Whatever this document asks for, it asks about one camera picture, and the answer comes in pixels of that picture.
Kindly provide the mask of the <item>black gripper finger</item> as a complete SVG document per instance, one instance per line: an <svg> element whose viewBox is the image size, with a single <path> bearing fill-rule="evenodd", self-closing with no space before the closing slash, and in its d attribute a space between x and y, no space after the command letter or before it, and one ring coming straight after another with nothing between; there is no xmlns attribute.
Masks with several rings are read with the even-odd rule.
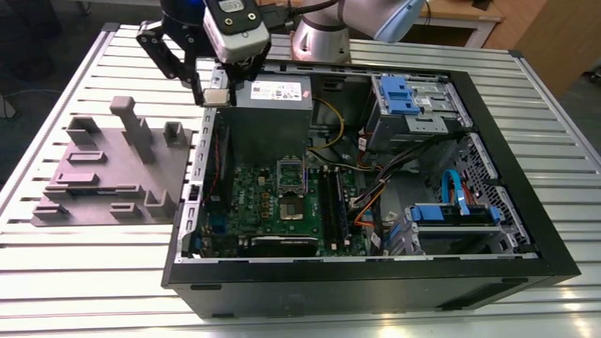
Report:
<svg viewBox="0 0 601 338"><path fill-rule="evenodd" d="M192 90L195 105L205 103L203 86L196 70L196 56L184 51L181 61L164 42L164 26L161 21L143 21L139 26L136 41L145 50L167 79L177 79L183 86Z"/></svg>
<svg viewBox="0 0 601 338"><path fill-rule="evenodd" d="M244 61L236 63L223 63L221 67L225 70L228 76L228 94L231 106L237 105L237 89L244 86L244 82L253 82L259 75L260 70L272 48L271 44L265 45L263 51Z"/></svg>

